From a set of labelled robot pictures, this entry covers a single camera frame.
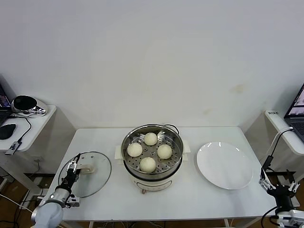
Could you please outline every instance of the laptop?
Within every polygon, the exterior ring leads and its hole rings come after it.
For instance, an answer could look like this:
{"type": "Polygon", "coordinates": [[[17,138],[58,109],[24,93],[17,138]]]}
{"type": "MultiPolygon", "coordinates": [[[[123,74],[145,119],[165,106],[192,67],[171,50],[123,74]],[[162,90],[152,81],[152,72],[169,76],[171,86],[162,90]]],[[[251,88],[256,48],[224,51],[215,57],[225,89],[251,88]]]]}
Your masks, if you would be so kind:
{"type": "Polygon", "coordinates": [[[0,126],[4,123],[4,121],[6,121],[11,113],[12,110],[10,101],[0,85],[0,126]]]}
{"type": "Polygon", "coordinates": [[[304,142],[304,85],[302,85],[284,119],[304,142]]]}

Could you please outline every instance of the robotic arm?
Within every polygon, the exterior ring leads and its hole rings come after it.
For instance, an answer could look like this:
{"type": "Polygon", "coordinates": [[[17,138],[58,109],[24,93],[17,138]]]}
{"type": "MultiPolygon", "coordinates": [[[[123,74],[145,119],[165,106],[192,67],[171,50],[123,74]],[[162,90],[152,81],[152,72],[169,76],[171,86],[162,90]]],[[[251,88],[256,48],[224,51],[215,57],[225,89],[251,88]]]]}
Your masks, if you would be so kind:
{"type": "Polygon", "coordinates": [[[79,198],[72,194],[72,186],[78,180],[80,169],[77,169],[80,154],[67,166],[66,177],[56,187],[55,192],[34,210],[31,220],[35,228],[56,228],[62,221],[62,208],[79,207],[79,198]]]}
{"type": "Polygon", "coordinates": [[[287,170],[290,185],[277,184],[274,186],[264,171],[267,170],[269,166],[270,162],[266,160],[261,169],[259,184],[276,200],[277,209],[275,210],[275,216],[270,217],[270,222],[278,227],[303,228],[304,211],[295,210],[291,201],[300,184],[295,182],[293,175],[287,170]]]}

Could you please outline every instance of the steamer basket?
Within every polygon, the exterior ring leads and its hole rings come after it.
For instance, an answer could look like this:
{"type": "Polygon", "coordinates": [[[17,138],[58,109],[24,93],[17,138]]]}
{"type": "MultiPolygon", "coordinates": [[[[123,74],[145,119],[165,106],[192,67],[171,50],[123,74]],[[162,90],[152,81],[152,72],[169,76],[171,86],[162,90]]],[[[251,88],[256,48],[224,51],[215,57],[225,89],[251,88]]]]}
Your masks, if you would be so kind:
{"type": "Polygon", "coordinates": [[[160,181],[173,175],[180,167],[183,153],[183,143],[180,136],[170,127],[159,124],[148,124],[135,128],[124,138],[121,153],[126,169],[135,177],[144,181],[160,181]],[[144,143],[144,136],[155,133],[158,141],[153,146],[144,143]],[[131,157],[127,153],[127,147],[131,143],[139,143],[142,146],[142,154],[138,157],[131,157]],[[161,159],[157,155],[157,148],[160,145],[169,145],[172,148],[172,156],[169,159],[161,159]],[[156,169],[152,173],[140,170],[139,163],[143,158],[152,157],[156,162],[156,169]]]}

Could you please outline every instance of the white plate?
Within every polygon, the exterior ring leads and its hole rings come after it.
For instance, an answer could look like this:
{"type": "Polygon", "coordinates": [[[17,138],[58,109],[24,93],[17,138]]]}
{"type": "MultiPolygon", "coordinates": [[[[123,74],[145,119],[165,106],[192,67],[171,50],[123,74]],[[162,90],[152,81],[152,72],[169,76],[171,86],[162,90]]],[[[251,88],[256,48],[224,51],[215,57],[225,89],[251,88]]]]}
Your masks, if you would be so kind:
{"type": "Polygon", "coordinates": [[[209,142],[200,148],[196,158],[201,173],[221,188],[241,189],[252,179],[251,161],[236,146],[209,142]]]}

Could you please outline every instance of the laptop screen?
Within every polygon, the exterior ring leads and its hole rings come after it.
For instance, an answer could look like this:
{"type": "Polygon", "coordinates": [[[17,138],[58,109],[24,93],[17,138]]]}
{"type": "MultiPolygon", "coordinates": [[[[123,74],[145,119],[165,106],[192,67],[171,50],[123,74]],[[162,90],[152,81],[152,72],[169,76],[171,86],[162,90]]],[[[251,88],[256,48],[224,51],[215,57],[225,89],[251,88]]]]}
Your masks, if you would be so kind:
{"type": "Polygon", "coordinates": [[[304,85],[301,87],[285,117],[290,116],[304,116],[304,85]]]}
{"type": "Polygon", "coordinates": [[[7,96],[4,93],[4,90],[2,89],[1,85],[0,85],[0,110],[8,110],[10,109],[10,102],[7,98],[7,96]]]}

